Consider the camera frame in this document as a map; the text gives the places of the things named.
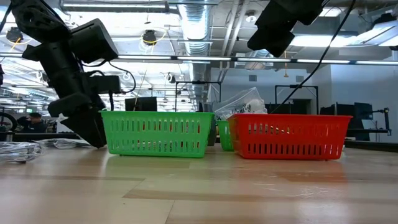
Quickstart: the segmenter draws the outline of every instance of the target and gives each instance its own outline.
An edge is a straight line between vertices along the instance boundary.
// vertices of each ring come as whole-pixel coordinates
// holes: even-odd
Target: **plastic bag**
[[[92,147],[82,139],[44,139],[35,141],[42,147],[56,147],[57,149],[73,149],[74,147]]]
[[[1,162],[26,162],[42,154],[42,147],[31,142],[0,142]]]
[[[267,113],[264,100],[261,99],[256,87],[243,90],[226,101],[214,104],[213,109],[218,120],[227,120],[230,116],[239,113]]]

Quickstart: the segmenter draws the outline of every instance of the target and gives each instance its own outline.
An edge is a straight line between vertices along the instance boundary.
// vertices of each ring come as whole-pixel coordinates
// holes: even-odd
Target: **table surface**
[[[203,159],[49,149],[0,164],[1,223],[398,223],[398,154],[338,161]]]

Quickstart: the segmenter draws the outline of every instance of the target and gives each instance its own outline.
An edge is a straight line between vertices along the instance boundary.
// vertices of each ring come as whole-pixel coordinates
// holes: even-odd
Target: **cable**
[[[83,63],[81,63],[81,65],[84,66],[84,67],[91,67],[91,68],[93,68],[93,67],[100,67],[100,66],[104,65],[106,62],[108,62],[108,61],[107,61],[107,60],[103,60],[101,63],[96,64],[96,65],[85,65],[85,64],[83,64]]]
[[[100,71],[100,70],[93,70],[93,71],[91,71],[90,73],[91,73],[91,75],[93,75],[94,73],[99,73],[99,74],[101,74],[102,76],[105,76],[105,74],[104,74],[102,71]]]
[[[14,43],[14,45],[11,47],[11,49],[8,52],[12,52],[12,50],[14,50],[15,46],[17,45],[17,43],[21,40],[21,38],[18,38],[17,41]]]
[[[126,72],[126,74],[130,74],[130,76],[134,80],[134,87],[131,90],[129,90],[129,91],[124,91],[123,93],[131,93],[132,91],[134,91],[136,89],[136,79],[134,78],[134,75],[132,75],[131,72],[129,72],[129,71],[123,69],[123,68],[119,68],[119,67],[113,65],[111,62],[108,62],[108,63],[109,63],[110,66],[112,66],[112,67],[114,67],[114,68],[116,68],[116,69],[118,69],[120,71],[124,71],[124,72]]]
[[[326,47],[324,53],[322,54],[321,58],[319,59],[319,62],[317,64],[317,66],[315,67],[315,69],[312,71],[312,73],[302,82],[300,83],[292,92],[289,96],[287,96],[287,98],[279,105],[277,106],[277,108],[275,108],[271,113],[274,113],[275,111],[277,111],[284,103],[286,103],[286,101],[288,101],[290,99],[290,97],[293,96],[293,94],[301,87],[303,87],[304,83],[306,83],[314,74],[315,72],[318,70],[318,68],[321,66],[322,64],[322,60],[325,58],[326,54],[328,53],[329,49],[330,49],[330,45],[331,43],[334,41],[334,39],[337,37],[338,33],[340,32],[341,28],[343,27],[344,23],[347,21],[347,18],[350,14],[350,12],[353,10],[354,5],[355,5],[356,0],[352,0],[351,5],[348,8],[348,11],[346,13],[346,15],[344,16],[344,19],[342,20],[341,24],[338,26],[335,34],[333,35],[333,37],[330,40],[330,44],[329,46]]]
[[[114,102],[113,102],[113,92],[109,91],[109,102],[111,103],[111,111],[114,110]]]

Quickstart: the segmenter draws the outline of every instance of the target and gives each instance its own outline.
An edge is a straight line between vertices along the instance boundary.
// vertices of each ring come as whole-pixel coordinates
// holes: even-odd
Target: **pipe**
[[[184,39],[208,40],[210,27],[210,6],[204,5],[178,5],[182,17],[182,31]],[[207,42],[186,42],[185,50],[189,56],[207,56],[210,44]],[[190,64],[190,77],[192,81],[209,79],[210,70],[207,64]],[[193,87],[196,97],[201,98],[201,88]]]
[[[246,10],[248,9],[249,3],[250,3],[250,0],[244,0],[244,2],[243,2],[241,13],[239,15],[238,22],[236,23],[236,26],[235,26],[235,29],[234,29],[234,33],[232,35],[231,43],[229,44],[229,47],[228,47],[228,51],[227,51],[227,54],[226,54],[227,56],[231,55],[232,50],[233,50],[233,48],[235,46],[236,38],[238,37],[239,30],[241,28],[241,25],[242,25],[242,22],[243,22],[243,19],[244,19],[244,15],[246,14]]]
[[[238,4],[239,4],[239,0],[234,0],[233,5],[232,5],[232,10],[231,10],[231,19],[229,20],[225,38],[224,38],[223,48],[221,49],[221,56],[225,55],[225,50],[228,45],[229,37],[231,36],[232,27],[235,22],[236,12],[238,11]]]
[[[93,2],[64,2],[61,6],[64,11],[71,12],[146,12],[146,13],[166,13],[166,14],[177,14],[178,9],[176,6],[169,6],[167,2],[165,4],[101,4]]]
[[[239,0],[234,0],[231,9],[231,18],[229,19],[228,27],[225,33],[223,48],[221,49],[221,56],[225,56],[225,50],[229,42],[229,37],[231,36],[232,28],[235,23],[236,13],[238,11]],[[218,74],[217,81],[220,81],[221,74],[224,72],[223,62],[220,62],[220,72]]]

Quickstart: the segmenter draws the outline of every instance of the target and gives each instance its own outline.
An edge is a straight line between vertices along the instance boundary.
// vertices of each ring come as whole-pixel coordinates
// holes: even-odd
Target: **metal beam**
[[[0,57],[21,58],[19,53],[0,53]],[[247,58],[247,57],[206,57],[206,56],[174,56],[174,55],[119,55],[115,62],[138,62],[138,63],[170,63],[170,62],[273,62],[273,63],[302,63],[317,64],[319,59],[307,58]],[[324,59],[325,65],[383,65],[398,66],[398,61],[385,60],[335,60]]]

